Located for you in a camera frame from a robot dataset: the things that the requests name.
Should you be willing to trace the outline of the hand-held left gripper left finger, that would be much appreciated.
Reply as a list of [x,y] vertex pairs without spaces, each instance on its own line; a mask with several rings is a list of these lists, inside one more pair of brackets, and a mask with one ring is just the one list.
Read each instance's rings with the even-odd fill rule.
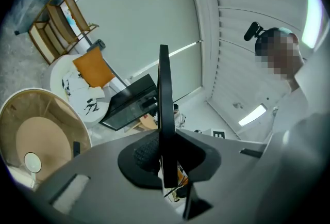
[[37,188],[38,207],[58,224],[181,224],[162,189],[132,184],[118,157],[128,145],[148,139],[146,131],[92,147],[58,169]]

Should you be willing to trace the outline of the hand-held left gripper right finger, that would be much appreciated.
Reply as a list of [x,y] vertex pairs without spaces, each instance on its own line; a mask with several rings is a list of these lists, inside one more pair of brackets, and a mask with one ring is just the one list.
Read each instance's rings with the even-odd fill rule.
[[214,138],[187,130],[177,133],[195,144],[213,147],[220,164],[210,179],[195,182],[198,197],[212,208],[180,224],[269,224],[269,206],[262,195],[266,173],[258,157],[243,154],[244,149],[262,155],[265,143]]

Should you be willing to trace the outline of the rectangular ceiling light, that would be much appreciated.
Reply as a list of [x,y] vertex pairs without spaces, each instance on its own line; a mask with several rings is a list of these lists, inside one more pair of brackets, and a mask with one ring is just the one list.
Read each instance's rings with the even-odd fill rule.
[[322,1],[307,0],[307,13],[302,34],[302,42],[310,49],[314,49],[322,22]]
[[240,126],[245,126],[254,120],[261,117],[265,112],[267,111],[267,108],[260,104],[258,107],[256,107],[252,112],[250,112],[247,116],[245,116],[243,119],[239,121]]

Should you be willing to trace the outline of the white round coaster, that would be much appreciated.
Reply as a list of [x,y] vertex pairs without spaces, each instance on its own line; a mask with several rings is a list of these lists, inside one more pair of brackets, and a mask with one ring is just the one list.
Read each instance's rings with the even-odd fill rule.
[[26,168],[31,173],[38,173],[42,168],[41,160],[33,152],[28,152],[25,154],[24,163],[25,163]]

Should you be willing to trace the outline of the person's white shirt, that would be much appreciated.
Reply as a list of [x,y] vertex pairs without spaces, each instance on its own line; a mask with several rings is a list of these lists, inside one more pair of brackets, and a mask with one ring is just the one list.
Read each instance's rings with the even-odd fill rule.
[[275,118],[281,166],[262,211],[269,224],[323,224],[330,214],[330,46],[293,76]]

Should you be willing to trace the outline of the black glass cabinet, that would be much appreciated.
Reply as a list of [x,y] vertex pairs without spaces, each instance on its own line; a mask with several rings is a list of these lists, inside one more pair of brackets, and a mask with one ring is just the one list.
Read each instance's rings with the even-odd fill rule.
[[157,109],[158,90],[149,74],[114,95],[100,124],[118,131]]

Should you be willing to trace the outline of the white black-print cushion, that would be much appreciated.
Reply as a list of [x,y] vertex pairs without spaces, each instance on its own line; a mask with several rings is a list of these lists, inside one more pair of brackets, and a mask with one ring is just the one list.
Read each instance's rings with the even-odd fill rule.
[[90,98],[89,84],[77,70],[70,70],[62,78],[62,86],[75,111],[83,116],[99,111],[97,99]]

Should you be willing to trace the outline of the small cream cushion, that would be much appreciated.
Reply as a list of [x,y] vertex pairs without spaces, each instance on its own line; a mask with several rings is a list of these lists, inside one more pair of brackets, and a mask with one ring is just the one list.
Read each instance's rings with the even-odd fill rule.
[[105,93],[101,87],[89,87],[88,94],[90,98],[102,99],[105,98]]

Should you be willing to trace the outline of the orange cushion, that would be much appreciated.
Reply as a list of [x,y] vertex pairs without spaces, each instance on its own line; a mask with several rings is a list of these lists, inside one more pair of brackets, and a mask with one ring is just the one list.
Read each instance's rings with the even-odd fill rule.
[[98,46],[74,59],[73,64],[90,87],[103,88],[115,78]]

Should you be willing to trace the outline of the white round pouf chair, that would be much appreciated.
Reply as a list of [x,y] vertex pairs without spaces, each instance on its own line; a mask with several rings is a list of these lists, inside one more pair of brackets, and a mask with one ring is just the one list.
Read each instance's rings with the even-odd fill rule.
[[[43,88],[58,95],[71,107],[72,105],[69,103],[69,99],[62,86],[62,78],[70,70],[77,70],[73,64],[73,60],[78,57],[80,57],[79,54],[63,55],[59,57],[49,66],[43,77]],[[85,123],[87,128],[95,126],[103,119],[108,111],[111,97],[116,93],[116,91],[112,89],[111,83],[107,83],[102,89],[105,93],[105,98],[97,99],[97,103],[100,107],[99,111],[93,112],[87,116],[80,115],[75,111],[80,116],[81,120]]]

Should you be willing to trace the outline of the grey-green roll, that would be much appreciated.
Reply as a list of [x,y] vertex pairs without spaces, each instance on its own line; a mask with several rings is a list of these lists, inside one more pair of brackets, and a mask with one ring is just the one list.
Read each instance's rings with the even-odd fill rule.
[[101,51],[106,47],[105,43],[101,39],[97,39],[88,49],[87,52],[93,50],[98,47]]

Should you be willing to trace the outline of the wooden open shelf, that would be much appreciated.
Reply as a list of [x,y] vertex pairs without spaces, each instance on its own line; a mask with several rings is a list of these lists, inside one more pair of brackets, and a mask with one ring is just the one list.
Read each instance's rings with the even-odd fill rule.
[[28,34],[43,59],[51,65],[98,27],[87,23],[75,0],[49,0]]

